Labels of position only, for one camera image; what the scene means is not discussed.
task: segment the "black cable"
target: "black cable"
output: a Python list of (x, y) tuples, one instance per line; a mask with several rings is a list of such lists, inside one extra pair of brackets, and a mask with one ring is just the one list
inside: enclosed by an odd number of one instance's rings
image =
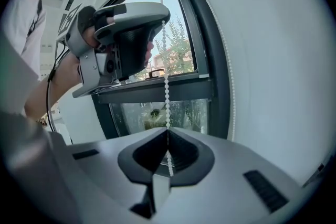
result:
[(50, 74), (49, 74), (49, 76), (48, 76), (48, 83), (47, 83), (47, 93), (46, 93), (47, 118), (48, 118), (48, 123), (49, 123), (50, 129), (51, 129), (52, 132), (55, 132), (56, 130), (54, 130), (54, 128), (53, 128), (53, 126), (52, 126), (52, 124), (51, 124), (51, 121), (50, 121), (50, 115), (49, 115), (49, 106), (48, 106), (49, 86), (50, 86), (50, 82), (51, 82), (51, 80), (53, 79), (53, 77), (54, 77), (54, 75), (55, 75), (55, 72), (56, 72), (55, 67), (56, 67), (57, 60), (59, 59), (58, 63), (60, 63), (60, 61), (63, 59), (64, 55), (67, 54), (67, 53), (69, 52), (69, 50), (67, 50), (67, 52), (64, 53), (64, 51), (65, 51), (65, 45), (63, 44), (63, 46), (64, 46), (64, 47), (63, 47), (62, 52), (60, 53), (60, 55), (56, 58), (56, 60), (55, 60), (55, 62), (54, 62), (54, 65), (53, 65), (53, 67), (52, 67), (52, 69), (51, 69), (51, 72), (50, 72)]

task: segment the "glass pane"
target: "glass pane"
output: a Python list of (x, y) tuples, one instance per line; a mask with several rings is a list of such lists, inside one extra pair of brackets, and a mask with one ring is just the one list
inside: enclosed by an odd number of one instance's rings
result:
[[(165, 103), (111, 104), (121, 136), (166, 125)], [(170, 102), (171, 126), (207, 134), (208, 100)]]
[[(128, 2), (160, 2), (160, 0), (126, 0), (124, 3)], [(163, 3), (171, 13), (171, 19), (166, 26), (167, 51), (163, 51), (161, 31), (153, 41), (154, 49), (147, 68), (130, 77), (127, 83), (144, 80), (149, 77), (150, 71), (163, 69), (164, 60), (168, 64), (169, 75), (194, 71), (190, 41), (179, 0), (163, 0)], [(154, 72), (153, 76), (161, 77), (163, 74), (163, 71), (158, 71)]]

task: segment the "hand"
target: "hand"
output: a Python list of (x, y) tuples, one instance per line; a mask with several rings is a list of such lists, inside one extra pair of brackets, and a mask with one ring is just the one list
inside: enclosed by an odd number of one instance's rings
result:
[[(112, 24), (114, 22), (113, 17), (107, 18), (108, 24)], [(90, 46), (96, 48), (99, 46), (99, 42), (95, 40), (95, 27), (89, 27), (83, 33), (83, 38)], [(152, 57), (151, 50), (154, 48), (153, 43), (149, 42), (147, 45), (147, 52), (145, 55), (145, 63), (144, 66), (146, 67), (148, 64), (148, 60)], [(60, 87), (66, 88), (69, 90), (70, 88), (76, 86), (81, 82), (80, 76), (78, 74), (78, 66), (79, 60), (75, 55), (69, 53), (65, 58), (62, 60), (60, 66), (57, 69), (55, 75), (55, 82)]]

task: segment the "window handle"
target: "window handle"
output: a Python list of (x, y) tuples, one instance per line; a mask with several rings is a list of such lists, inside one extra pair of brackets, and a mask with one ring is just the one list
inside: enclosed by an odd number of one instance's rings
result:
[(157, 72), (157, 71), (164, 71), (164, 69), (155, 69), (155, 70), (148, 72), (149, 78), (146, 78), (146, 79), (158, 78), (159, 76), (153, 77), (153, 72)]

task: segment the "pull chain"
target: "pull chain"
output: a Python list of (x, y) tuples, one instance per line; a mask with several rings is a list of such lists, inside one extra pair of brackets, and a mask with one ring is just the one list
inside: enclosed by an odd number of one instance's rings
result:
[[(165, 29), (165, 21), (162, 21), (162, 47), (163, 47), (163, 53), (166, 53), (166, 29)], [(165, 87), (165, 104), (166, 104), (166, 127), (169, 130), (170, 127), (170, 105), (169, 105), (169, 85), (168, 85), (168, 64), (165, 59), (163, 59), (163, 67), (164, 67), (164, 87)], [(169, 145), (169, 135), (167, 136), (167, 144)], [(170, 155), (169, 151), (167, 151), (167, 160), (168, 160), (168, 169), (169, 174), (172, 177), (174, 175), (173, 172), (173, 164), (172, 164), (172, 156)]]

